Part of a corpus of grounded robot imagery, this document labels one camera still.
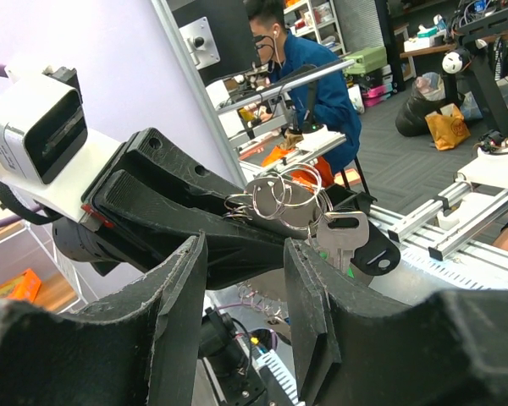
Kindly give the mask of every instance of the coiled wire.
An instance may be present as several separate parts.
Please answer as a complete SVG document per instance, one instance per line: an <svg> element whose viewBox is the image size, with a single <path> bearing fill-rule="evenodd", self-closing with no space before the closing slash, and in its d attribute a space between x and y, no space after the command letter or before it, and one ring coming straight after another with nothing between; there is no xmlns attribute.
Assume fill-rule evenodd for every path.
<svg viewBox="0 0 508 406"><path fill-rule="evenodd" d="M284 181L284 175L297 171L310 174L316 180L316 183L312 187L309 187L305 184L295 182L295 184L298 184L304 189L309 190L309 192L312 193L312 196L309 199L299 203L290 203L292 200L293 190ZM307 231L308 235L312 236L322 217L326 216L325 213L333 211L333 204L331 203L328 194L325 192L325 190L323 190L322 176L313 165L309 165L307 163L296 163L290 167L287 167L282 173L271 172L267 173L262 178L266 179L268 181L268 186L271 187L271 194L276 203L275 211L269 215L261 213L257 201L257 193L261 189L259 189L259 187L255 187L252 194L245 192L242 194L229 195L226 197L224 200L224 205L229 210L229 212L224 215L224 218L233 218L240 221L252 220L252 215L250 212L254 211L260 218L265 220L280 221L291 230ZM277 192L275 190L277 184L279 184L281 187L279 196L277 196ZM320 210L320 215L314 222L311 222L306 227L294 226L282 218L282 215L286 209L298 209L300 207L310 205L313 201L316 202L316 205Z"/></svg>

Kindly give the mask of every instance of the screw hole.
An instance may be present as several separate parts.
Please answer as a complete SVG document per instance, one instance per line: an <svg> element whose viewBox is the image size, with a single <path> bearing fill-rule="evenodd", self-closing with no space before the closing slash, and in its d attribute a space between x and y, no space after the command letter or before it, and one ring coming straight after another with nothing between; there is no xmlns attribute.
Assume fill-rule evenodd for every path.
<svg viewBox="0 0 508 406"><path fill-rule="evenodd" d="M385 271L386 269L389 268L390 265L391 265L391 262L389 260L381 260L378 263L378 268L380 268L382 271Z"/></svg>
<svg viewBox="0 0 508 406"><path fill-rule="evenodd" d="M200 176L207 176L209 174L209 171L206 170L206 168L204 168L202 165L195 167L194 171Z"/></svg>
<svg viewBox="0 0 508 406"><path fill-rule="evenodd" d="M160 141L158 138L151 138L149 139L149 146L153 150L159 150L162 147L162 141Z"/></svg>

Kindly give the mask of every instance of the green box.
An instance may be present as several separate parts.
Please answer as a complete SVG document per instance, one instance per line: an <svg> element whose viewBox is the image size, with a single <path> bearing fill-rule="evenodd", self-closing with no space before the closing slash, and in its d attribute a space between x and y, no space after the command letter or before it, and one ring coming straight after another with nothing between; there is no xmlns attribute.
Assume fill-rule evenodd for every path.
<svg viewBox="0 0 508 406"><path fill-rule="evenodd" d="M356 62L346 70L347 74L368 74L386 66L388 54L386 47L369 47L347 55L345 60Z"/></svg>

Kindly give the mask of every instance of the orange box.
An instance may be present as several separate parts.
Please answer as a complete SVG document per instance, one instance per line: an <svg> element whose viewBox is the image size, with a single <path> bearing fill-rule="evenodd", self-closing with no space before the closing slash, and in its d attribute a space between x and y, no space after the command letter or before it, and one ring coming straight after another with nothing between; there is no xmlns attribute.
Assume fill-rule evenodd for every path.
<svg viewBox="0 0 508 406"><path fill-rule="evenodd" d="M28 300L34 303L41 280L30 268L0 285L0 299Z"/></svg>

